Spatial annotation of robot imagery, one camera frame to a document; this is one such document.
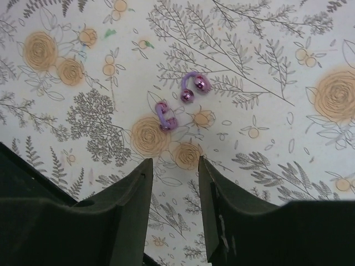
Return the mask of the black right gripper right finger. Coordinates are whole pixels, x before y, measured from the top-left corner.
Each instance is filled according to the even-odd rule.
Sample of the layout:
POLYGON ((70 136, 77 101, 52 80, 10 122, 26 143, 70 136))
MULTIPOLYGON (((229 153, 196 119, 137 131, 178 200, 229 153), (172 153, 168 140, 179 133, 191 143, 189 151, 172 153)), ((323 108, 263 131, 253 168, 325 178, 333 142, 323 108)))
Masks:
POLYGON ((354 202, 266 202, 199 159, 207 261, 212 265, 353 265, 354 202))

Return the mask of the purple clip earbud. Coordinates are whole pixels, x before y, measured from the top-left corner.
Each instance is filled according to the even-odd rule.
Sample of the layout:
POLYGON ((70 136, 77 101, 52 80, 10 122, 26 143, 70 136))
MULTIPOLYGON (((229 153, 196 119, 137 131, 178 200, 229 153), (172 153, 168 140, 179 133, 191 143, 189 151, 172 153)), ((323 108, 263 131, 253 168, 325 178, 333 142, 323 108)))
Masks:
POLYGON ((211 84, 208 78, 198 72, 192 71, 183 76, 181 81, 180 99, 184 103, 192 103, 195 99, 194 92, 187 87, 189 79, 193 79, 194 88, 199 94, 207 94, 211 90, 211 84))
POLYGON ((160 101, 155 105, 155 111, 160 121, 160 130, 163 132, 169 132, 175 130, 178 127, 178 121, 175 117, 169 117, 170 111, 168 105, 164 101, 160 101))

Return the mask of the floral table mat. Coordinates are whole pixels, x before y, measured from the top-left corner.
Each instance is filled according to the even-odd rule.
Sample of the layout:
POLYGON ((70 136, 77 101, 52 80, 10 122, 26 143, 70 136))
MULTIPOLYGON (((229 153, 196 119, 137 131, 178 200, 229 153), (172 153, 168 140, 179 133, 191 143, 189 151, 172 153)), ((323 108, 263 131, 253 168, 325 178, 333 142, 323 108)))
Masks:
POLYGON ((152 158, 145 253, 206 265, 200 156, 269 203, 354 199, 354 2, 2 1, 1 141, 75 200, 152 158))

